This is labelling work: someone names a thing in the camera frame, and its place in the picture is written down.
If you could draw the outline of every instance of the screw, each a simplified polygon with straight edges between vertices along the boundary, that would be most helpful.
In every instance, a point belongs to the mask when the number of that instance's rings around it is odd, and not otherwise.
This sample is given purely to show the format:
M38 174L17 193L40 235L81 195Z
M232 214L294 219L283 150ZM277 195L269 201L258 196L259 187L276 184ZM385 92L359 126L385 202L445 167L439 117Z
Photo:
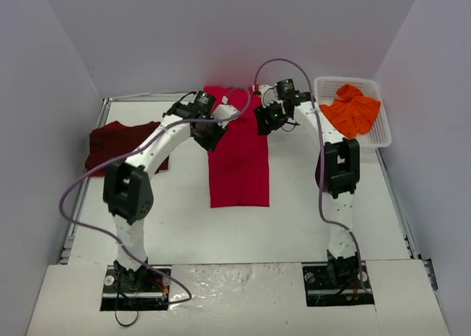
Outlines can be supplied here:
M307 272L307 274L304 275L304 280L307 283L314 283L316 281L316 278L314 277L314 274L312 272Z
M368 281L368 275L366 274L365 271L362 271L358 274L358 280L363 281L363 282Z
M115 282L115 278L113 276L108 275L105 277L105 286L107 287L112 286L114 282Z

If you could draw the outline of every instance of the maroon cloth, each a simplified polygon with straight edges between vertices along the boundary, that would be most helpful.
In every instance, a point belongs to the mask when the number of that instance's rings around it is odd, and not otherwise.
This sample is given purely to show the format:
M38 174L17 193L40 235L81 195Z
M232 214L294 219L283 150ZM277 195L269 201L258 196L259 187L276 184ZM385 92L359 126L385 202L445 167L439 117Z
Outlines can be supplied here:
M114 157L135 150L157 129L159 124L160 122L151 121L143 125L125 126L118 121L114 121L102 128L93 130L90 133L90 154L85 161L85 168L88 171ZM167 157L155 173L168 168L169 158ZM92 174L92 176L105 176L105 171L105 168L103 168Z
M204 91L222 97L231 88L208 86ZM244 115L231 121L229 129L208 152L209 190L211 207L262 206L270 203L268 143L266 136L258 135L257 120L253 110L261 99L252 95L252 103ZM241 110L247 103L247 94L237 90L230 95L229 104Z

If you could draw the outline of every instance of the black mounting plate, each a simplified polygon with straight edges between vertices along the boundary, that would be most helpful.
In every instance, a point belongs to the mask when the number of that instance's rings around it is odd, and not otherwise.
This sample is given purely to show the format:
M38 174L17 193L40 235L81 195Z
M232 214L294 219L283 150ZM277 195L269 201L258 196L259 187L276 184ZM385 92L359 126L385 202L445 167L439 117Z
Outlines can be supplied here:
M170 268L159 268L165 274L170 275ZM163 284L163 278L153 271L147 271L147 280L139 287L129 285L121 279L120 295L116 304L118 292L118 277L113 266L107 269L105 283L102 290L102 305L100 311L109 312L115 309L125 311L141 310L167 310L166 302L169 286Z
M375 304L373 295L365 293L360 287L358 278L347 284L335 286L327 272L326 263L306 263L302 266L306 305L308 307L343 307L353 305ZM365 288L371 289L369 279L364 282Z

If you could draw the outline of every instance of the orange cloth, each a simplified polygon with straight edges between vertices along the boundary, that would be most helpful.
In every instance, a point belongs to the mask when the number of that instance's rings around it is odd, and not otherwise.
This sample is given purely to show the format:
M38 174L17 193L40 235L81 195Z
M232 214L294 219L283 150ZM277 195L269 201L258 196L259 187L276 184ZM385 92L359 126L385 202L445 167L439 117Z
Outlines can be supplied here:
M321 104L325 117L349 139L366 134L372 128L381 102L366 97L359 88L345 84L337 90L339 97L330 105Z

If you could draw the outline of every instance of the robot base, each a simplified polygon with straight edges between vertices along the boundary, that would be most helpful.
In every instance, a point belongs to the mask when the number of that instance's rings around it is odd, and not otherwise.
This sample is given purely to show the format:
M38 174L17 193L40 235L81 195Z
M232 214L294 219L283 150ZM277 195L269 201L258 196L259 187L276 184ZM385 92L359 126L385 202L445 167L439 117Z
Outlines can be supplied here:
M170 275L170 268L159 268ZM142 267L132 276L109 267L103 285L102 312L126 310L167 310L169 281Z
M325 263L302 264L306 305L308 307L343 307L352 305L375 304L373 295L360 288L358 274L351 275L342 285L330 278L329 267ZM367 278L363 265L364 280ZM364 286L370 289L369 280Z

